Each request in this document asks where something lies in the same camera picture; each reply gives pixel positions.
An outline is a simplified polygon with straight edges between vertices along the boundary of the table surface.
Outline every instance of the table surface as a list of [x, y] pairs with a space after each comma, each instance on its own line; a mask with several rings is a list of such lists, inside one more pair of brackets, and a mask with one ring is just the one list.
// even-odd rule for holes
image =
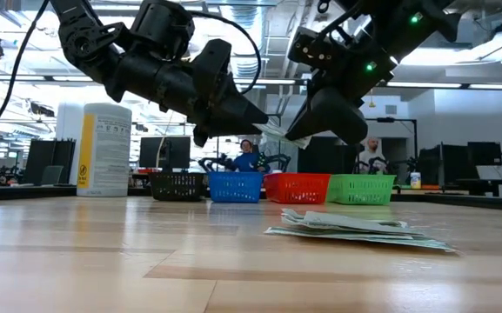
[[[280, 209], [398, 219], [461, 250], [267, 236]], [[502, 312], [502, 211], [0, 202], [0, 312]]]

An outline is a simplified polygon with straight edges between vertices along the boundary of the blue shirt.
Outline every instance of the blue shirt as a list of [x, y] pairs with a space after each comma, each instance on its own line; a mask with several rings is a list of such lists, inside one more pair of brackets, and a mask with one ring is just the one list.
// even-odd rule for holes
[[[233, 160], [240, 172], [256, 172], [252, 166], [258, 161], [258, 153], [244, 153]], [[270, 171], [270, 166], [268, 164], [264, 165], [266, 172]]]

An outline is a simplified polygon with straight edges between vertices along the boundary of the black basket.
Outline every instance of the black basket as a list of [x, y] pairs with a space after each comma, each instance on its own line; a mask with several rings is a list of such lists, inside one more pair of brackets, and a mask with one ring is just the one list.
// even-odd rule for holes
[[202, 200], [203, 177], [201, 173], [148, 173], [152, 196], [159, 201]]

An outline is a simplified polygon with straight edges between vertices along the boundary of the yellow label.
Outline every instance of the yellow label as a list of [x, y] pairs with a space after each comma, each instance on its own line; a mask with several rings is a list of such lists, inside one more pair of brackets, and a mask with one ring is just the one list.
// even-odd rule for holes
[[90, 185], [90, 162], [92, 161], [92, 141], [94, 140], [94, 114], [84, 114], [83, 137], [80, 142], [80, 159], [78, 161], [78, 188]]

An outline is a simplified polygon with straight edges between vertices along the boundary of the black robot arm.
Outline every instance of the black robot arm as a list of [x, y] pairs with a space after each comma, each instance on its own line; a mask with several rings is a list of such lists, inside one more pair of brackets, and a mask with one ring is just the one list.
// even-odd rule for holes
[[233, 160], [228, 158], [225, 154], [222, 154], [221, 157], [204, 157], [198, 160], [198, 165], [200, 165], [200, 167], [207, 173], [215, 171], [212, 167], [214, 163], [223, 166], [226, 170], [237, 170], [237, 165], [235, 165]]
[[287, 171], [287, 167], [289, 166], [289, 163], [291, 162], [291, 157], [287, 156], [285, 154], [266, 156], [266, 154], [260, 153], [260, 155], [258, 156], [258, 161], [254, 165], [254, 168], [258, 169], [259, 167], [264, 167], [267, 164], [275, 163], [275, 162], [280, 163], [279, 169], [285, 173]]
[[[347, 144], [366, 137], [367, 125], [359, 107], [372, 88], [393, 79], [398, 63], [435, 31], [455, 41], [460, 14], [447, 14], [452, 0], [334, 0], [345, 9], [319, 33], [299, 28], [288, 57], [313, 68], [307, 98], [286, 137], [296, 140], [325, 130]], [[330, 0], [321, 0], [326, 11]], [[348, 18], [371, 17], [352, 37], [339, 27]], [[341, 40], [334, 39], [337, 32]]]
[[144, 0], [129, 30], [102, 25], [87, 0], [51, 0], [64, 55], [120, 102], [125, 91], [175, 110], [195, 123], [195, 143], [208, 137], [259, 134], [268, 116], [241, 95], [228, 73], [231, 45], [209, 41], [191, 63], [181, 60], [194, 32], [180, 4]]

